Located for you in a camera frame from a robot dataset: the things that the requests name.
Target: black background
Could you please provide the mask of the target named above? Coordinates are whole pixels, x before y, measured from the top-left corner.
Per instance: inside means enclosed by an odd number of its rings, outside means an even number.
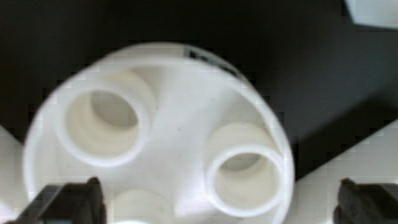
[[[398,33],[339,0],[0,0],[0,124],[24,139],[56,85],[120,47],[188,43],[236,65],[277,113],[296,178],[398,117]]]

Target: curved rim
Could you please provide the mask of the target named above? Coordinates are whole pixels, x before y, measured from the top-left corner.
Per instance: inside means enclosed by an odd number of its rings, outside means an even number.
[[[277,193],[273,194],[270,200],[255,207],[250,209],[239,209],[234,206],[231,206],[216,193],[215,190],[215,176],[216,176],[216,172],[220,170],[222,164],[227,161],[227,159],[231,159],[236,155],[239,154],[257,154],[261,155],[263,158],[268,159],[268,161],[271,162],[271,165],[275,167],[275,172],[277,172]],[[234,217],[252,217],[257,216],[259,214],[263,214],[266,211],[270,211],[270,209],[275,207],[275,205],[279,204],[280,201],[280,195],[282,195],[282,185],[284,185],[284,181],[282,181],[282,159],[280,156],[277,154],[277,152],[273,151],[273,149],[270,149],[266,146],[255,145],[255,144],[243,144],[238,145],[227,149],[223,149],[223,151],[218,153],[218,155],[215,156],[215,159],[209,163],[209,167],[206,170],[206,191],[208,191],[208,196],[209,196],[209,200],[215,204],[215,207],[220,209],[220,211],[223,213],[227,213],[231,216]]]
[[[87,162],[90,165],[99,167],[112,167],[120,164],[124,164],[135,157],[135,155],[140,152],[140,148],[144,145],[144,142],[149,138],[149,109],[144,105],[144,101],[136,99],[136,94],[131,93],[133,90],[128,90],[120,85],[108,82],[106,84],[99,80],[87,81],[88,85],[78,84],[72,86],[72,91],[65,92],[67,90],[62,89],[58,94],[55,94],[55,97],[62,95],[62,104],[56,106],[56,115],[55,115],[55,133],[58,136],[60,143],[65,147],[65,150],[72,154],[78,160]],[[92,91],[104,91],[112,94],[115,94],[122,100],[128,102],[129,107],[135,110],[136,113],[136,119],[138,119],[138,136],[136,136],[136,142],[133,146],[129,147],[128,151],[117,155],[113,158],[97,158],[90,153],[87,153],[78,145],[76,142],[71,139],[71,135],[67,133],[67,124],[65,124],[65,114],[67,114],[67,108],[72,104],[72,101],[76,98],[90,93]]]

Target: white molded component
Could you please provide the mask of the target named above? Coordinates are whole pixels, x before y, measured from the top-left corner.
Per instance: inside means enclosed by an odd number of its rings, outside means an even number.
[[[206,157],[211,135],[236,123],[245,128],[231,138],[245,139],[220,155],[248,152],[259,157],[248,170],[259,169],[254,179],[264,187],[248,194],[250,206],[231,206],[238,213],[222,210],[213,200],[227,188],[216,194],[208,191],[216,181],[208,175],[208,168],[216,168],[211,161],[229,156]],[[76,74],[35,116],[23,173],[30,199],[46,184],[85,182],[96,176],[106,203],[131,189],[145,190],[170,205],[177,224],[280,224],[293,192],[286,135],[238,70],[211,53],[179,44],[142,44]],[[247,184],[236,191],[243,197],[254,189]]]
[[[21,178],[21,144],[0,126],[0,223],[17,217],[26,200]]]
[[[122,192],[108,205],[110,219],[115,224],[172,224],[172,208],[152,192],[133,189]]]
[[[398,29],[398,0],[346,0],[353,23]]]
[[[284,224],[332,224],[341,179],[398,183],[398,121],[300,179]]]

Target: cylindrical boss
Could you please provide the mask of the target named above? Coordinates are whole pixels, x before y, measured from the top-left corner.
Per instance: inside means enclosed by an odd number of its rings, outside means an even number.
[[[231,123],[213,132],[204,185],[216,209],[234,217],[263,214],[280,201],[282,158],[266,131],[248,123]]]
[[[120,165],[149,139],[156,102],[144,80],[122,71],[72,80],[55,94],[55,132],[65,150],[96,166]]]
[[[151,191],[131,189],[122,192],[108,206],[108,223],[172,224],[172,207],[163,197]]]

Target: circular hole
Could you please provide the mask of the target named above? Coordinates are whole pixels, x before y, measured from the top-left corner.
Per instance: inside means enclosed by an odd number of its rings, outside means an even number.
[[[279,172],[270,159],[241,153],[222,163],[215,174],[215,192],[238,209],[255,209],[271,200],[279,190]]]
[[[67,109],[65,127],[78,150],[99,158],[122,155],[136,141],[138,119],[120,96],[104,91],[81,94]]]
[[[94,91],[90,94],[90,104],[97,117],[110,125],[122,128],[136,125],[133,108],[113,93]]]
[[[243,153],[236,155],[222,164],[223,170],[239,171],[245,170],[257,162],[259,155],[254,153]]]

